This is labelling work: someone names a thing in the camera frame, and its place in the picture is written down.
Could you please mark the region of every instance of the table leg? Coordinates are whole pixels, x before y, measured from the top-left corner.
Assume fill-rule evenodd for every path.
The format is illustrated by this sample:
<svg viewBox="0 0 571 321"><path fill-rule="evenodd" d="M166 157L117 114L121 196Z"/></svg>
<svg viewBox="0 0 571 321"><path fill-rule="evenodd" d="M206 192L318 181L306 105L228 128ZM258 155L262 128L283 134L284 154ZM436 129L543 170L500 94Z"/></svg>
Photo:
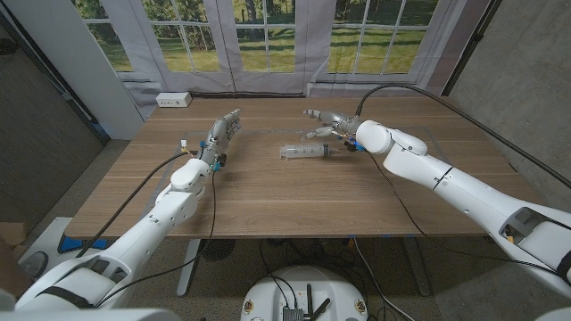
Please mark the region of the table leg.
<svg viewBox="0 0 571 321"><path fill-rule="evenodd" d="M404 245L404 250L407 252L410 268L412 268L412 274L417 282L418 292L420 292L422 296L429 296L430 284L428 283L425 264L420 255L417 239L414 237L403 237L402 244Z"/></svg>
<svg viewBox="0 0 571 321"><path fill-rule="evenodd" d="M188 242L188 247L186 248L186 256L185 262L193 259L196 254L198 253L198 246L200 245L200 239L190 240ZM177 286L177 296L184 297L188 294L188 288L190 286L190 282L193 279L194 271L196 270L196 260L189 265L183 267L180 270L180 278L178 279L178 286Z"/></svg>

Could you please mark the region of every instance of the window pane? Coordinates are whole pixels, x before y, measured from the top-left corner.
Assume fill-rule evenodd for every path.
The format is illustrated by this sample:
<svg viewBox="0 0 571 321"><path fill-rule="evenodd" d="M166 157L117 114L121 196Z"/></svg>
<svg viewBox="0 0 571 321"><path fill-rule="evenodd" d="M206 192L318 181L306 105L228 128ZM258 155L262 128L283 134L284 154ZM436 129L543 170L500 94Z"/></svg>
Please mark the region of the window pane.
<svg viewBox="0 0 571 321"><path fill-rule="evenodd" d="M392 30L365 29L363 42L360 44L359 62L357 63L358 73L381 73L392 37Z"/></svg>
<svg viewBox="0 0 571 321"><path fill-rule="evenodd" d="M170 71L192 71L185 44L178 26L153 26L154 35L161 46L164 60Z"/></svg>
<svg viewBox="0 0 571 321"><path fill-rule="evenodd" d="M402 0L371 0L367 23L394 26L401 10Z"/></svg>
<svg viewBox="0 0 571 321"><path fill-rule="evenodd" d="M203 0L175 0L175 3L182 21L208 22Z"/></svg>
<svg viewBox="0 0 571 321"><path fill-rule="evenodd" d="M232 0L236 23L264 23L262 0Z"/></svg>
<svg viewBox="0 0 571 321"><path fill-rule="evenodd" d="M328 72L353 72L360 29L333 28Z"/></svg>
<svg viewBox="0 0 571 321"><path fill-rule="evenodd" d="M87 28L116 71L133 71L131 62L129 62L125 49L123 49L123 45L111 23L87 24Z"/></svg>
<svg viewBox="0 0 571 321"><path fill-rule="evenodd" d="M428 26L438 0L407 0L401 26Z"/></svg>
<svg viewBox="0 0 571 321"><path fill-rule="evenodd" d="M334 23L362 23L366 0L337 0Z"/></svg>
<svg viewBox="0 0 571 321"><path fill-rule="evenodd" d="M196 71L220 71L220 63L209 27L185 26L186 41Z"/></svg>
<svg viewBox="0 0 571 321"><path fill-rule="evenodd" d="M99 0L71 0L81 19L109 19Z"/></svg>
<svg viewBox="0 0 571 321"><path fill-rule="evenodd" d="M385 73L408 73L425 31L399 30L389 53Z"/></svg>
<svg viewBox="0 0 571 321"><path fill-rule="evenodd" d="M295 24L295 0L266 0L268 24Z"/></svg>
<svg viewBox="0 0 571 321"><path fill-rule="evenodd" d="M264 29L237 29L244 71L268 71Z"/></svg>
<svg viewBox="0 0 571 321"><path fill-rule="evenodd" d="M268 29L269 71L294 72L295 29Z"/></svg>
<svg viewBox="0 0 571 321"><path fill-rule="evenodd" d="M177 14L170 0L143 0L150 21L176 21Z"/></svg>

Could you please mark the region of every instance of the wire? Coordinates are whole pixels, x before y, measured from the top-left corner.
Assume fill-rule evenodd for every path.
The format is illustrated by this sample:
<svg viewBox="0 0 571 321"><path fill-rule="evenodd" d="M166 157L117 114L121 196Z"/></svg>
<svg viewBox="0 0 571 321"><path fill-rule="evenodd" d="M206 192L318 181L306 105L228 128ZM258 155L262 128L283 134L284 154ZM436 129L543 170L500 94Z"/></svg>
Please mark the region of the wire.
<svg viewBox="0 0 571 321"><path fill-rule="evenodd" d="M168 270L166 270L166 271L162 271L162 272L159 272L159 273L150 275L150 276L145 276L145 277L142 277L142 278L140 278L140 279L138 279L138 280L136 280L136 281L133 281L133 282L131 282L131 283L129 283L129 284L125 284L125 285L121 286L121 288L119 288L118 290L112 292L112 293L109 294L108 296L106 296L106 297L104 297L103 299L101 299L101 300L99 301L99 303L97 303L97 304L95 305L96 308L101 307L101 305L104 304L107 300L109 300L113 295L115 295L115 294L117 294L117 293L119 293L119 292L121 292L121 291L127 289L127 288L130 287L131 285L135 285L135 284L141 283L141 282L143 282L143 281L145 281L145 280L148 280L148 279L151 279L151 278L154 278L154 277L157 277L157 276L164 276L164 275L166 275L166 274L168 274L168 273L171 273L171 272L174 272L174 271L179 270L179 269L181 269L181 268L184 268L185 266L187 266L187 265L189 265L190 263L194 262L196 259L198 259L198 258L203 254L204 250L208 248L208 244L210 244L210 242L211 242L211 240L212 240L212 233L214 233L214 223L216 222L216 186L214 185L214 175L215 175L215 174L216 174L216 172L213 172L213 173L212 173L212 199L213 199L212 203L213 203L213 210L212 210L212 227L211 227L211 234L208 236L208 241L206 241L206 244L204 245L203 249L200 250L200 251L196 254L196 256L195 256L193 259L189 260L188 262L186 262L186 263L184 263L184 264L182 264L182 265L179 265L178 267L174 267L174 268L171 268L171 269L168 269Z"/></svg>
<svg viewBox="0 0 571 321"><path fill-rule="evenodd" d="M266 268L266 273L269 274L269 277L271 277L272 280L274 280L274 282L276 283L277 287L279 288L279 291L282 292L282 295L284 296L284 300L285 300L285 307L289 309L289 303L287 302L286 294L284 293L284 290L282 290L282 287L279 286L279 283L276 281L277 276L273 276L273 275L271 274L271 272L269 271L268 264L266 263L266 259L264 259L264 253L263 253L263 251L261 250L261 244L262 244L262 242L263 242L263 240L260 240L260 256L261 256L261 261L264 263L264 267ZM294 301L295 301L295 303L294 303L294 308L297 309L297 299L295 298L295 292L294 292L293 289L292 289L292 293L294 294Z"/></svg>
<svg viewBox="0 0 571 321"><path fill-rule="evenodd" d="M107 230L107 228L113 223L113 221L119 216L119 214L121 214L121 212L125 209L125 207L127 207L129 202L131 202L131 200L133 200L133 197L135 197L135 195L137 195L137 193L139 193L141 188L143 188L143 186L145 186L146 182L148 182L149 179L151 179L151 177L154 175L154 173L159 171L159 169L161 169L163 166L167 165L168 163L172 162L173 160L177 159L178 157L184 156L184 155L188 155L188 153L182 152L182 153L176 154L176 155L172 156L171 158L167 159L166 161L164 161L161 165L157 166L156 169L153 169L153 171L149 175L147 175L147 177L143 180L143 182L141 182L141 184L139 184L139 186L135 189L135 191L133 191L133 193L131 193L131 195L127 198L127 200L125 200L121 204L121 206L115 212L115 214L113 214L111 216L111 218L109 218L107 223L105 223L105 225L103 227L101 227L99 232L97 232L97 234L94 237L92 237L89 241L87 241L87 243L85 245L83 245L83 248L78 253L76 258L82 257L83 254L85 254L87 252L87 250L89 250L89 248L93 245L93 243L95 243L95 241L97 241L99 239L99 237L101 237L101 235L105 232L105 230Z"/></svg>
<svg viewBox="0 0 571 321"><path fill-rule="evenodd" d="M571 181L569 181L568 179L566 179L565 177L563 177L561 174L559 174L557 171L555 171L554 169L552 169L551 167L547 166L546 164L544 164L542 161L536 159L534 156L530 155L529 153L527 153L526 151L522 150L521 148L517 147L516 145L514 145L513 143L511 143L509 140L505 139L504 137L500 136L499 134L497 134L496 132L494 132L493 130L489 129L486 125L482 124L481 122L475 120L474 118L472 118L471 116L469 116L468 114L466 114L464 111L459 110L458 108L454 107L451 103L448 103L446 101L444 101L442 98L433 95L429 92L427 92L426 90L420 89L418 87L412 86L412 85L408 85L408 84L397 84L397 83L387 83L387 84L383 84L380 86L376 86L375 88L371 89L368 91L368 93L366 93L363 98L360 100L359 106L357 106L357 110L355 111L355 116L359 117L361 111L363 110L363 104L365 103L365 101L367 100L367 98L369 96L371 96L373 93L375 93L377 90L383 89L383 88L388 88L388 87L401 87L401 88L407 88L413 91L416 91L417 93L421 93L422 95L425 95L435 101L437 101L438 103L442 104L443 106L445 106L446 108L448 108L451 111L456 112L457 114L459 114L463 119L468 120L469 122L471 122L472 124L476 125L477 127L479 127L480 129L482 129L484 132L486 132L488 135L492 136L493 138L499 140L502 144L505 144L506 146L508 146L509 148L511 148L513 151L517 152L518 154L524 156L525 158L527 158L529 161L531 161L533 164L539 166L541 169L545 170L546 172L548 172L550 175L552 175L553 177L555 177L559 182L563 183L565 186L567 186L568 188L571 188Z"/></svg>
<svg viewBox="0 0 571 321"><path fill-rule="evenodd" d="M433 245L443 248L447 251L451 251L457 254L462 254L462 255L467 255L467 256L472 256L475 258L480 258L480 259L495 259L495 260L500 260L500 261L504 261L504 262L510 262L510 263L517 263L517 264L521 264L521 265L526 265L529 267L533 267L533 268L539 268L540 270L543 270L545 272L549 272L555 276L560 276L557 274L556 271L550 269L550 268L546 268L546 267L542 267L539 266L537 264L534 263L530 263L530 262L525 262L525 261L520 261L517 259L503 259L503 258L497 258L497 257L489 257L489 256L485 256L485 255L479 255L479 254L474 254L474 253L467 253L464 251L457 251L457 250L453 250L451 248L448 248L444 245L441 244L436 244L435 242L433 242L432 237L429 237L421 228L420 226L418 226L417 222L414 220L414 218L412 218L412 216L410 215L409 209L406 207L406 205L404 205L404 202L402 201L400 195L398 195L398 193L396 192L396 188L394 187L393 182L389 179L389 177L386 176L386 174L383 172L383 170L381 170L381 167L378 165L377 160L375 160L375 157L373 157L373 154L371 154L369 151L367 151L368 156L371 157L371 159L375 162L375 165L377 166L378 171L383 175L383 177L386 179L386 181L389 183L389 185L391 186L391 188L393 189L393 193L394 196L397 198L397 200L399 200L399 202L401 203L402 207L404 208L404 211L407 213L407 215L409 216L410 221L412 222L412 224L414 224L414 226L417 228L417 230Z"/></svg>
<svg viewBox="0 0 571 321"><path fill-rule="evenodd" d="M283 278L281 278L281 277L279 277L279 276L262 276L262 277L260 277L259 279L257 279L257 280L254 282L254 284L257 284L261 279L266 278L266 277L267 277L267 278L272 278L272 279L278 279L279 281L285 283L285 284L289 287L289 289L292 291L292 293L295 295L294 288L293 288L286 280L284 280Z"/></svg>
<svg viewBox="0 0 571 321"><path fill-rule="evenodd" d="M365 259L365 257L363 256L363 253L360 252L359 249L359 243L357 242L357 238L353 238L353 241L355 241L355 249L357 249L357 252L360 255L360 258L363 260L363 263L365 263L365 266L367 267L368 272L371 275L371 278L374 281L375 287L377 288L378 292L381 294L381 297L383 297L383 300L385 300L385 302L390 305L393 309L395 309L397 312L399 312L403 317L406 317L408 320L410 321L414 321L414 319L409 316L408 314L406 314L403 310L399 309L399 307L395 306L392 302L390 302L385 295L383 294L383 292L381 291L381 287L378 285L377 279L375 278L375 274L373 273L373 270L371 269L371 267L368 265L367 260Z"/></svg>

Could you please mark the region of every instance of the window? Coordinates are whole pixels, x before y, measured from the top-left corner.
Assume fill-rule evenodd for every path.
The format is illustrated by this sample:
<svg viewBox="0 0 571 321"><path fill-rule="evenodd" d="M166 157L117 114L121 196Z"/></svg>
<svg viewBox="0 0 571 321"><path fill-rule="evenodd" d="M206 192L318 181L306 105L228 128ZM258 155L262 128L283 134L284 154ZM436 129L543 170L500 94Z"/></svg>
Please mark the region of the window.
<svg viewBox="0 0 571 321"><path fill-rule="evenodd" d="M202 0L143 0L170 71L220 71Z"/></svg>
<svg viewBox="0 0 571 321"><path fill-rule="evenodd" d="M409 73L438 0L337 0L327 71Z"/></svg>
<svg viewBox="0 0 571 321"><path fill-rule="evenodd" d="M295 0L233 0L244 71L294 72Z"/></svg>
<svg viewBox="0 0 571 321"><path fill-rule="evenodd" d="M71 0L116 71L133 71L125 49L99 0Z"/></svg>

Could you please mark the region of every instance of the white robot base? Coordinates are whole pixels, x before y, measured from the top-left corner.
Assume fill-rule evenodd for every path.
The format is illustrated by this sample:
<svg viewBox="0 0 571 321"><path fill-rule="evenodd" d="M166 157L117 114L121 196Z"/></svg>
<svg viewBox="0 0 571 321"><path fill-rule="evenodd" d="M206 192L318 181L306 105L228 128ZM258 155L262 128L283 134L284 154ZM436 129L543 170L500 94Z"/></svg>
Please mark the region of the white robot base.
<svg viewBox="0 0 571 321"><path fill-rule="evenodd" d="M284 294L271 276L262 278L244 299L241 321L367 320L363 296L336 273L322 267L293 266L272 275Z"/></svg>

